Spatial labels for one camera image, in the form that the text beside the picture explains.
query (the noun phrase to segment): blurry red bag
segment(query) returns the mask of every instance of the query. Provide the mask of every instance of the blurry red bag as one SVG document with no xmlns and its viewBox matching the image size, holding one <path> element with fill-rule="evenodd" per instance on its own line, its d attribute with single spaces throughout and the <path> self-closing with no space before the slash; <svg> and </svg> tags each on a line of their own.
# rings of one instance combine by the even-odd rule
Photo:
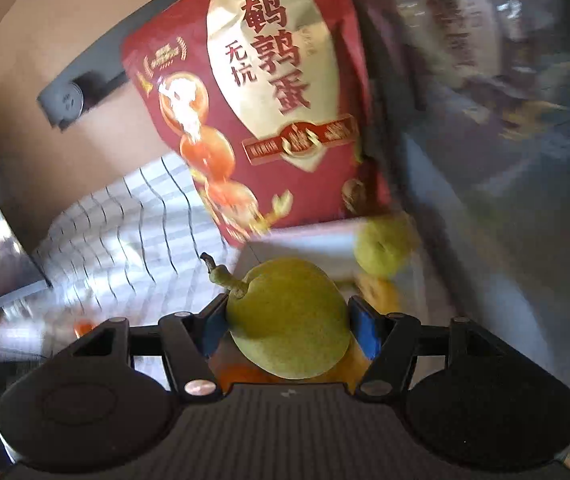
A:
<svg viewBox="0 0 570 480">
<path fill-rule="evenodd" d="M 367 74 L 351 0 L 180 0 L 122 57 L 231 243 L 345 218 L 363 200 Z"/>
</svg>

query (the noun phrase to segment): metal screw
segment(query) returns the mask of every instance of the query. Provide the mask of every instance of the metal screw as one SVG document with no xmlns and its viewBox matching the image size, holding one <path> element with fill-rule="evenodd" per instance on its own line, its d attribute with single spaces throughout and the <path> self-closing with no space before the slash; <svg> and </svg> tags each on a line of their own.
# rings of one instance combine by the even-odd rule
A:
<svg viewBox="0 0 570 480">
<path fill-rule="evenodd" d="M 392 385 L 380 379 L 367 381 L 361 384 L 360 388 L 368 397 L 384 397 L 392 391 Z"/>
<path fill-rule="evenodd" d="M 216 384 L 206 379 L 194 379 L 185 384 L 185 391 L 194 397 L 204 397 L 214 393 Z"/>
</svg>

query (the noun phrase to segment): snack package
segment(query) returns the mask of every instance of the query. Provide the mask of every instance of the snack package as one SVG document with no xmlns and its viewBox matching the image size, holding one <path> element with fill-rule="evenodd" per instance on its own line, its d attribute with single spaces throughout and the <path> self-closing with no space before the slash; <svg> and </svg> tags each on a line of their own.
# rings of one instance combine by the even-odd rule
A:
<svg viewBox="0 0 570 480">
<path fill-rule="evenodd" d="M 122 58 L 230 243 L 358 209 L 368 95 L 351 0 L 180 0 Z"/>
</svg>

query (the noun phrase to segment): green pear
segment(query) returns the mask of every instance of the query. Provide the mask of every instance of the green pear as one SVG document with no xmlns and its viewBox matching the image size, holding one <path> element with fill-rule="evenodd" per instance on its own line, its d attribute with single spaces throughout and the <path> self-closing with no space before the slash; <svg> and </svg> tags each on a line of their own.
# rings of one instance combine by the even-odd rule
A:
<svg viewBox="0 0 570 480">
<path fill-rule="evenodd" d="M 284 379 L 308 379 L 334 367 L 350 344 L 347 304 L 314 264 L 277 258 L 236 280 L 201 254 L 213 283 L 230 289 L 227 323 L 251 362 Z"/>
<path fill-rule="evenodd" d="M 356 235 L 354 257 L 368 274 L 387 278 L 396 274 L 417 247 L 416 234 L 404 214 L 365 221 Z"/>
</svg>

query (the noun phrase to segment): ribbed black surface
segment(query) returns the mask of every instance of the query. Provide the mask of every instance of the ribbed black surface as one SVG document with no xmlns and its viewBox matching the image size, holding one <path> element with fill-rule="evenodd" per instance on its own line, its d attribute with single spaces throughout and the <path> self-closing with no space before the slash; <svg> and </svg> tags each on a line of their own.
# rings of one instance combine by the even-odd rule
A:
<svg viewBox="0 0 570 480">
<path fill-rule="evenodd" d="M 17 466 L 12 480 L 56 475 Z M 418 446 L 386 406 L 341 385 L 237 385 L 217 404 L 185 410 L 156 449 L 129 465 L 67 479 L 570 480 L 558 463 L 493 474 L 451 465 Z"/>
</svg>

